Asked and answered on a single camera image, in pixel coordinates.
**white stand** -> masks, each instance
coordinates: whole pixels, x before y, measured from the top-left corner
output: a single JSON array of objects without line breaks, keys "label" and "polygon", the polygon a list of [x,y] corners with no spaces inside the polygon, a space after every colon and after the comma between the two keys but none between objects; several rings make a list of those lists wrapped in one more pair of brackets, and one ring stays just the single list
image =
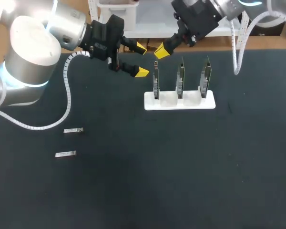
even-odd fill
[{"label": "white stand", "polygon": [[183,99],[178,99],[177,92],[160,92],[160,99],[154,99],[153,92],[145,92],[144,106],[146,111],[156,110],[197,110],[214,109],[216,107],[212,91],[208,91],[205,99],[197,91],[184,91]]}]

